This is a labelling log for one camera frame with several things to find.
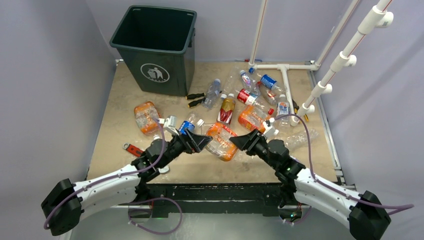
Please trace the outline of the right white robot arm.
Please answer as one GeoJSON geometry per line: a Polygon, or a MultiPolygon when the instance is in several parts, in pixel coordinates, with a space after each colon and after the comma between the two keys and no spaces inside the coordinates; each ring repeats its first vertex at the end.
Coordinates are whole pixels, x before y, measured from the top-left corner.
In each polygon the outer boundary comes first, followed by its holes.
{"type": "Polygon", "coordinates": [[[240,151],[259,157],[274,170],[282,183],[281,206],[294,202],[309,205],[340,222],[356,240],[379,240],[391,223],[374,193],[359,193],[313,175],[309,168],[290,156],[282,140],[267,141],[258,130],[229,140],[240,151]]]}

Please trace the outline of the gold red label bottle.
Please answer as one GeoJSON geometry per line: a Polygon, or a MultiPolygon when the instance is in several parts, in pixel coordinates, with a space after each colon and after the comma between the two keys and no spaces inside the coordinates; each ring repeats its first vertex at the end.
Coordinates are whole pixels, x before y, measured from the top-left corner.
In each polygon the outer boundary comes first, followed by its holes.
{"type": "Polygon", "coordinates": [[[234,110],[235,110],[236,100],[233,93],[229,93],[226,98],[223,99],[220,110],[217,116],[217,122],[230,125],[234,110]]]}

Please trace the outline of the large orange bottle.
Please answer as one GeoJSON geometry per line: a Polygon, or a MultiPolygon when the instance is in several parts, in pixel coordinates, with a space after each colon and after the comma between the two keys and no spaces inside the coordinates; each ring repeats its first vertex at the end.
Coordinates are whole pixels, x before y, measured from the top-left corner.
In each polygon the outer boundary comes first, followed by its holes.
{"type": "Polygon", "coordinates": [[[263,122],[269,120],[272,117],[274,111],[274,109],[269,108],[268,111],[263,112],[261,109],[253,105],[246,105],[239,114],[237,120],[239,124],[247,130],[253,131],[256,129],[263,133],[265,131],[263,122]]]}
{"type": "Polygon", "coordinates": [[[201,126],[201,133],[212,137],[205,149],[223,162],[231,161],[238,148],[230,141],[231,137],[237,134],[232,131],[226,124],[221,122],[204,123],[201,126]]]}
{"type": "Polygon", "coordinates": [[[161,116],[153,102],[147,101],[139,104],[134,108],[133,112],[136,125],[144,135],[153,135],[159,131],[155,120],[161,116]]]}

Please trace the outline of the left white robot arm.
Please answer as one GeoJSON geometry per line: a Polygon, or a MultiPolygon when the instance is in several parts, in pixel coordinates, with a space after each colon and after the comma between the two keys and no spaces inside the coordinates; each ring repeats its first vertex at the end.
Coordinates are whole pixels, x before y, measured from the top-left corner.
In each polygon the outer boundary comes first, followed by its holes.
{"type": "Polygon", "coordinates": [[[91,180],[71,182],[66,178],[59,181],[41,203],[44,229],[59,236],[88,216],[112,206],[167,200],[152,193],[148,182],[181,154],[200,153],[212,139],[186,129],[184,133],[174,134],[170,141],[153,140],[139,157],[116,171],[91,180]]]}

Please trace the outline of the blue label clear bottle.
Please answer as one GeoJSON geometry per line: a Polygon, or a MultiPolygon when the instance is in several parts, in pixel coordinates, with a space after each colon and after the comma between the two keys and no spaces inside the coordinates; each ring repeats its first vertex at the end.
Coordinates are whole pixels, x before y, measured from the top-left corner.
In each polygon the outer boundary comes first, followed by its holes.
{"type": "Polygon", "coordinates": [[[199,115],[196,112],[190,112],[185,120],[180,125],[178,131],[185,135],[186,130],[191,131],[192,133],[195,132],[196,127],[198,126],[198,121],[200,120],[199,115]]]}

